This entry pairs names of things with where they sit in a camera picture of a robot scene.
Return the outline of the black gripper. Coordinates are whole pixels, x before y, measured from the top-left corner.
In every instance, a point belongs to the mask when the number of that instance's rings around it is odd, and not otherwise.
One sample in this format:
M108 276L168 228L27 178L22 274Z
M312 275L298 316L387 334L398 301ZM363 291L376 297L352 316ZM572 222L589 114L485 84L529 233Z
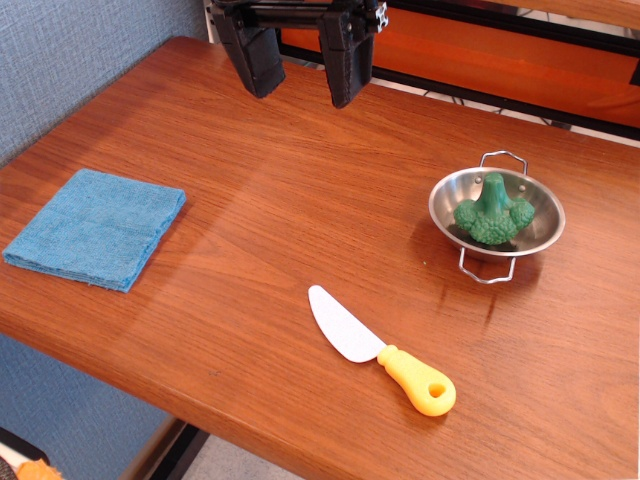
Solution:
M271 94L286 78L273 28L315 29L333 105L344 108L370 82L374 38L388 26L378 1L212 1L208 15L245 89Z

